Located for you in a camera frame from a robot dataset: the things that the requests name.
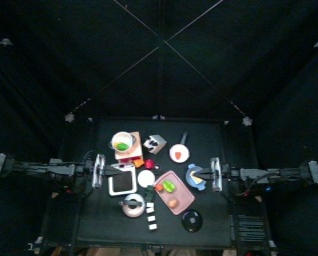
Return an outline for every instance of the toy fruit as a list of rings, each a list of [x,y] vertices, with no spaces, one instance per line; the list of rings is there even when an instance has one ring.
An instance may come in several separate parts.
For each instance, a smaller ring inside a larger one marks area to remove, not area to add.
[[[163,185],[161,185],[161,184],[156,184],[156,185],[155,185],[155,190],[156,190],[157,192],[161,192],[161,191],[164,190]]]
[[[172,193],[173,190],[175,190],[175,185],[171,181],[165,180],[163,182],[163,187],[164,187],[164,190],[168,192],[168,193]]]
[[[153,166],[155,166],[153,160],[152,159],[147,159],[144,161],[144,167],[151,170],[153,168]]]
[[[167,202],[167,206],[172,209],[177,205],[177,200],[173,198]]]

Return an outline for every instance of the black table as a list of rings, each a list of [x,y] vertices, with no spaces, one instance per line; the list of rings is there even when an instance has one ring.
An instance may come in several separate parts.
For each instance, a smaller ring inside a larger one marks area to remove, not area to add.
[[[44,237],[48,246],[135,246],[192,247],[199,249],[224,249],[233,247],[231,232],[231,207],[224,195],[211,192],[211,183],[197,191],[185,180],[188,164],[209,167],[209,159],[219,157],[220,162],[232,166],[255,167],[256,157],[251,129],[240,121],[224,124],[216,120],[149,120],[104,118],[80,121],[68,125],[62,140],[60,158],[64,161],[81,160],[85,152],[94,150],[105,155],[107,164],[115,163],[113,151],[108,148],[112,135],[119,131],[139,131],[140,137],[159,134],[167,141],[161,151],[153,155],[143,150],[144,159],[151,158],[160,166],[159,177],[165,171],[175,171],[195,196],[188,209],[203,216],[203,227],[188,233],[180,224],[180,216],[173,215],[160,197],[155,197],[155,216],[157,229],[148,229],[145,212],[137,218],[124,215],[119,206],[121,196],[108,195],[108,183],[77,204],[73,201],[49,200],[49,210],[44,221]],[[169,147],[179,143],[183,132],[188,136],[185,146],[189,158],[184,163],[169,159]],[[223,182],[227,193],[227,182]],[[139,194],[144,189],[137,186]]]

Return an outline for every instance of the toy vegetable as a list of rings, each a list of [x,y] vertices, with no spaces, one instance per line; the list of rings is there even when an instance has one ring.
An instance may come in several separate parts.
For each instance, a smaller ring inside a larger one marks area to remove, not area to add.
[[[173,190],[175,190],[175,185],[171,181],[165,180],[163,182],[163,187],[164,187],[164,190],[168,192],[168,193],[172,193]]]
[[[164,190],[163,185],[161,185],[161,184],[156,184],[156,185],[155,185],[155,190],[156,190],[157,192],[161,192],[161,191]]]

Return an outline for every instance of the red object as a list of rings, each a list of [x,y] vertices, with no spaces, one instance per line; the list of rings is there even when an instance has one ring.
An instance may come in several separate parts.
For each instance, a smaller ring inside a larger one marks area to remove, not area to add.
[[[147,159],[147,160],[144,161],[144,167],[145,167],[147,169],[152,169],[153,166],[155,166],[153,160],[152,160],[152,159]]]

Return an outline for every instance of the cable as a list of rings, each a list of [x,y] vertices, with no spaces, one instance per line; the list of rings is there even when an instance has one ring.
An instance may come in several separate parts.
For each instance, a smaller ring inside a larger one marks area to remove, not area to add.
[[[245,191],[243,191],[240,194],[237,194],[237,196],[243,196],[247,192],[249,192],[251,187],[253,186],[253,184],[263,178],[268,177],[268,176],[273,176],[276,175],[276,173],[265,173],[261,176],[256,177],[252,182],[249,183],[249,186],[247,187]]]

